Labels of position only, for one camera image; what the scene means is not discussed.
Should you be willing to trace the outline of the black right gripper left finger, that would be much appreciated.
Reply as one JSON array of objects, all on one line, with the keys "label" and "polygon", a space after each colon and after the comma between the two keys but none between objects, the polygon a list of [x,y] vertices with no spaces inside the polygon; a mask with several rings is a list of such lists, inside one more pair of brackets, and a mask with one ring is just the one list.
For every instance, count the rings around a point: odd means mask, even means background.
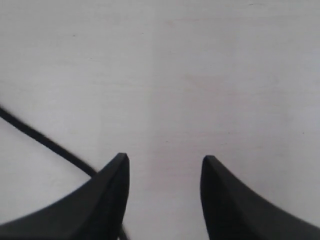
[{"label": "black right gripper left finger", "polygon": [[116,240],[130,187],[130,164],[117,154],[80,188],[37,212],[0,226],[2,240]]}]

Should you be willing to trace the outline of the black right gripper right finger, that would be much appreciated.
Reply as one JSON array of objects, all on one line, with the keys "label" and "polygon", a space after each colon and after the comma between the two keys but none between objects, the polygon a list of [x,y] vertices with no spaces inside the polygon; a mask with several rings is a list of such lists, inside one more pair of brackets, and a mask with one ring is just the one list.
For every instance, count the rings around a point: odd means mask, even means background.
[{"label": "black right gripper right finger", "polygon": [[211,240],[318,240],[320,229],[270,203],[215,156],[204,157],[200,198]]}]

